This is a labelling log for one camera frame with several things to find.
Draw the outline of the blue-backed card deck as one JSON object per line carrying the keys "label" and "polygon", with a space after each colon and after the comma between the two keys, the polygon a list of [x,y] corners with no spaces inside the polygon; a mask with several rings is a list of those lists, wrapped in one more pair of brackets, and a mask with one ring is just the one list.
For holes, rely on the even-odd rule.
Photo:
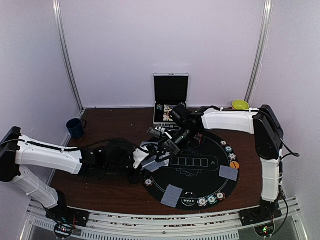
{"label": "blue-backed card deck", "polygon": [[168,167],[169,166],[169,159],[161,161],[161,162],[156,162],[156,157],[153,156],[152,158],[148,160],[144,160],[142,164],[142,169],[147,170],[151,173],[157,171],[158,169],[162,167]]}

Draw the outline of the orange chip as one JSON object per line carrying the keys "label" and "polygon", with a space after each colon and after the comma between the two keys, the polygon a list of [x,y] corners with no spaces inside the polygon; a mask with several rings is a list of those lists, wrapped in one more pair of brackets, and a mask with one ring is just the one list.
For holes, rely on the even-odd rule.
{"label": "orange chip", "polygon": [[217,200],[219,200],[219,201],[223,201],[223,200],[226,199],[226,195],[225,195],[225,193],[223,193],[223,192],[218,192],[218,193],[216,194],[216,198],[217,198]]}
{"label": "orange chip", "polygon": [[220,142],[220,145],[223,146],[223,147],[225,147],[225,146],[227,146],[227,142],[224,141],[224,140],[222,140],[222,141]]}
{"label": "orange chip", "polygon": [[143,182],[146,187],[152,187],[154,185],[154,181],[151,178],[146,178]]}

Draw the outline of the dealt card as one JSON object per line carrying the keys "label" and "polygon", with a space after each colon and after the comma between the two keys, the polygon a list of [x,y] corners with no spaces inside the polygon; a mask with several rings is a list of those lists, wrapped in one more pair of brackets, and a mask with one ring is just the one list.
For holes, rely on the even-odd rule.
{"label": "dealt card", "polygon": [[171,208],[176,208],[182,191],[182,188],[169,184],[164,192],[160,203]]}
{"label": "dealt card", "polygon": [[236,182],[239,171],[236,168],[222,165],[219,169],[219,177]]}
{"label": "dealt card", "polygon": [[157,142],[150,142],[150,141],[143,141],[140,144],[140,147],[146,147],[146,146],[157,146]]}

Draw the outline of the green chip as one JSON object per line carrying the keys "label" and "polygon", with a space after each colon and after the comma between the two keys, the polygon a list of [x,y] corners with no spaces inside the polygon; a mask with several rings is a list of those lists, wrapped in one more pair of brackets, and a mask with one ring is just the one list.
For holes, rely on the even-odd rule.
{"label": "green chip", "polygon": [[207,197],[207,202],[208,202],[209,204],[211,204],[211,205],[216,204],[217,201],[218,201],[218,199],[217,199],[217,197],[216,197],[214,194],[209,195],[209,196]]}
{"label": "green chip", "polygon": [[233,148],[231,147],[231,146],[229,146],[229,145],[227,145],[227,146],[225,146],[225,151],[227,152],[227,153],[232,153],[233,152]]}

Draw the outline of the blue chip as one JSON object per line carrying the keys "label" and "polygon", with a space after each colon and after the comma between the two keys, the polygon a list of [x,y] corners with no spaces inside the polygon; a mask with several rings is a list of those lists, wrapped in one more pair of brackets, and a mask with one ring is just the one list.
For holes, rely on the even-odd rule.
{"label": "blue chip", "polygon": [[236,154],[234,154],[234,153],[230,153],[230,154],[228,155],[228,158],[229,158],[230,161],[235,161],[235,160],[237,159],[237,156],[236,156]]}
{"label": "blue chip", "polygon": [[208,204],[208,199],[206,197],[200,197],[197,199],[197,204],[199,207],[205,207]]}

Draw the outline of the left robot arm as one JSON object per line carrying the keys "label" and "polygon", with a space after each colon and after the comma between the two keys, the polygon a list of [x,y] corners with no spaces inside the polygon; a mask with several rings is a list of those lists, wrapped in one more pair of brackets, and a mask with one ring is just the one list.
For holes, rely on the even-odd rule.
{"label": "left robot arm", "polygon": [[54,221],[76,221],[77,216],[67,206],[65,195],[41,181],[27,166],[103,180],[112,174],[140,174],[140,164],[151,156],[146,147],[134,146],[123,138],[107,139],[105,143],[97,148],[93,144],[83,148],[52,145],[29,138],[14,126],[0,142],[0,180],[17,184],[28,196],[38,200]]}

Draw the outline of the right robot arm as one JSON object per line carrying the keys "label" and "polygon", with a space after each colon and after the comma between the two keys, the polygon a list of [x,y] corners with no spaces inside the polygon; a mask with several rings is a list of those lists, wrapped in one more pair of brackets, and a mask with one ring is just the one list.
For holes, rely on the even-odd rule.
{"label": "right robot arm", "polygon": [[276,215],[277,203],[282,182],[282,148],[284,131],[269,105],[247,110],[224,109],[216,106],[201,107],[189,111],[181,103],[169,113],[179,130],[165,136],[158,147],[157,162],[175,157],[193,137],[205,130],[231,130],[254,135],[255,151],[262,166],[262,192],[259,207],[242,210],[244,217],[252,214],[260,221]]}

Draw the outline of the round black poker mat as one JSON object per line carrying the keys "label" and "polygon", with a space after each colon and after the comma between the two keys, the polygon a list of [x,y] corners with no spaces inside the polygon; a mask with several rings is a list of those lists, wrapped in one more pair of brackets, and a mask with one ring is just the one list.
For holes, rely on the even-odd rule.
{"label": "round black poker mat", "polygon": [[[225,146],[220,142],[225,141],[218,135],[205,131],[195,138],[177,156],[169,159],[169,166],[161,167],[155,172],[145,176],[145,179],[152,179],[153,186],[145,187],[148,193],[156,200],[161,202],[168,185],[173,185],[182,189],[179,201],[175,209],[186,211],[199,211],[211,208],[221,203],[217,200],[216,204],[209,204],[199,207],[198,198],[207,198],[218,192],[225,193],[225,199],[235,190],[237,181],[219,177],[221,166],[230,167],[229,153],[225,151]],[[196,202],[193,206],[184,206],[181,196],[185,192],[193,192]]]}

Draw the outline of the aluminium poker case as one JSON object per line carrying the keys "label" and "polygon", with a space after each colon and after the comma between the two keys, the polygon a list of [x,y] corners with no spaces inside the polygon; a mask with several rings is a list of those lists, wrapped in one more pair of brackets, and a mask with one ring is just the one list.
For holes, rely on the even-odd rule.
{"label": "aluminium poker case", "polygon": [[164,115],[170,112],[158,111],[156,105],[187,105],[189,74],[188,73],[155,73],[153,75],[155,105],[153,125],[167,129],[178,129],[174,121],[164,121]]}

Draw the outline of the clear dealer button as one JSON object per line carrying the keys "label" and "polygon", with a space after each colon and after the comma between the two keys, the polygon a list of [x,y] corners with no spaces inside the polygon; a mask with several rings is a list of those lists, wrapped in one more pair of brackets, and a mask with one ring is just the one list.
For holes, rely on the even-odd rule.
{"label": "clear dealer button", "polygon": [[186,207],[192,207],[195,205],[197,198],[193,192],[186,191],[180,197],[181,203]]}

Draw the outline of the orange big blind button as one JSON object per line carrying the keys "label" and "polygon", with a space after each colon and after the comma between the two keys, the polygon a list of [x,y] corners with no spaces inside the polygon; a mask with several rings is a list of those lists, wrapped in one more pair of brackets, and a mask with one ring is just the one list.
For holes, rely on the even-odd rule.
{"label": "orange big blind button", "polygon": [[230,166],[231,168],[233,168],[233,169],[237,169],[237,170],[240,169],[240,164],[239,164],[238,161],[231,161],[230,164],[229,164],[229,166]]}

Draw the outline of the yellow-green cup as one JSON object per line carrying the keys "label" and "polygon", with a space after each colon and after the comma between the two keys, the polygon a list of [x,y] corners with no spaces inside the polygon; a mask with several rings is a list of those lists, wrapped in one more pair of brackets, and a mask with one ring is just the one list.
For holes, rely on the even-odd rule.
{"label": "yellow-green cup", "polygon": [[250,108],[250,105],[245,101],[241,99],[236,99],[231,103],[231,106],[234,110],[248,110]]}

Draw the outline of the front aluminium rail base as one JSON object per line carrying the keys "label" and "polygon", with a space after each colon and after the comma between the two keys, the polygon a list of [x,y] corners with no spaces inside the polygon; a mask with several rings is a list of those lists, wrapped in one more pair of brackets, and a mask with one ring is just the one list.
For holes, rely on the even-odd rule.
{"label": "front aluminium rail base", "polygon": [[273,240],[309,240],[295,197],[279,201],[273,220],[243,225],[238,210],[185,215],[135,215],[89,212],[86,226],[77,226],[70,240],[260,240],[258,231],[275,225]]}

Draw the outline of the aluminium frame post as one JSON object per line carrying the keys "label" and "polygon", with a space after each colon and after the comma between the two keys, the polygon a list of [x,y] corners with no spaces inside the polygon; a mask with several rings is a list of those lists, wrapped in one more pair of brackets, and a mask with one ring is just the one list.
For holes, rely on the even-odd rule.
{"label": "aluminium frame post", "polygon": [[59,36],[61,50],[62,50],[62,57],[63,57],[68,81],[70,83],[71,91],[75,99],[77,108],[79,109],[80,112],[82,112],[84,110],[84,107],[80,98],[79,90],[74,77],[74,72],[72,69],[71,59],[68,51],[67,40],[66,40],[66,35],[64,31],[64,25],[63,25],[62,11],[61,11],[61,1],[53,0],[52,5],[53,5],[53,13],[56,21],[58,36]]}
{"label": "aluminium frame post", "polygon": [[251,75],[250,75],[250,79],[249,79],[249,83],[248,83],[248,87],[247,87],[247,91],[244,99],[250,105],[253,102],[255,92],[258,86],[258,81],[259,81],[259,77],[262,69],[262,60],[263,60],[263,56],[268,43],[270,25],[271,25],[271,19],[272,19],[273,3],[274,3],[273,0],[264,1],[264,8],[263,8],[257,49],[256,49],[253,67],[252,67],[252,71],[251,71]]}

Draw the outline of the right aluminium frame post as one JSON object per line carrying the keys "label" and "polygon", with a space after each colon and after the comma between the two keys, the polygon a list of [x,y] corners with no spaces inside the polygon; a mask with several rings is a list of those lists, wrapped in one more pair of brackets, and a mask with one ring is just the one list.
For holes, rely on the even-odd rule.
{"label": "right aluminium frame post", "polygon": [[251,75],[250,75],[250,79],[249,79],[249,83],[248,83],[248,87],[247,87],[247,91],[244,99],[250,105],[253,102],[255,92],[258,86],[258,81],[259,81],[259,77],[262,69],[262,60],[263,60],[263,56],[268,43],[270,25],[271,25],[271,19],[272,19],[273,3],[274,3],[273,0],[264,1],[264,8],[263,8],[257,49],[256,49],[253,67],[252,67],[252,71],[251,71]]}

